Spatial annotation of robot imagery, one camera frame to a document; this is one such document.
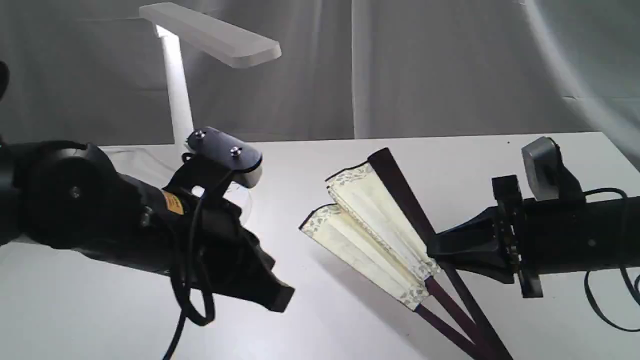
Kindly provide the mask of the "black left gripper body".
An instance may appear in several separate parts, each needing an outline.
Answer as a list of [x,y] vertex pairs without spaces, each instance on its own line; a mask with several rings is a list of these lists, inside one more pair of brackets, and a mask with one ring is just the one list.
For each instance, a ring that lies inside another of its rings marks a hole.
[[189,205],[192,285],[208,296],[245,300],[249,276],[272,272],[275,260],[262,249],[258,237],[243,227],[242,210],[224,197],[233,175],[221,165],[183,165],[166,191]]

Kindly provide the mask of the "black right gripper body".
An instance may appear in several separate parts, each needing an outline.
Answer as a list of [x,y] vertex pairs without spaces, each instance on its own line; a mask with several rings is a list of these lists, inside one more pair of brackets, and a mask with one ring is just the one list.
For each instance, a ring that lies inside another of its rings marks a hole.
[[542,298],[543,289],[539,275],[522,257],[526,242],[527,221],[524,199],[515,174],[491,179],[496,200],[498,239],[505,250],[509,268],[517,276],[524,299]]

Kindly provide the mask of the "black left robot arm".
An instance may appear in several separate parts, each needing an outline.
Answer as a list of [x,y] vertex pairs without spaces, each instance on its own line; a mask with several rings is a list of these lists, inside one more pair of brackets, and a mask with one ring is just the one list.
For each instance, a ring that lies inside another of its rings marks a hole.
[[1,142],[1,244],[24,242],[167,276],[183,314],[215,316],[215,294],[282,313],[295,289],[225,198],[251,189],[262,152],[212,127],[186,139],[165,187],[119,173],[98,146],[69,140]]

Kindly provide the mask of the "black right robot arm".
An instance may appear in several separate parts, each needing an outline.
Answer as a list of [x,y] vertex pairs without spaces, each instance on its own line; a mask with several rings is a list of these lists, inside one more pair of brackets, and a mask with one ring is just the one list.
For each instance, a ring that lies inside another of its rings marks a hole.
[[639,198],[588,202],[586,194],[523,198],[516,175],[492,180],[496,201],[426,241],[438,264],[517,281],[524,298],[543,296],[540,276],[639,266]]

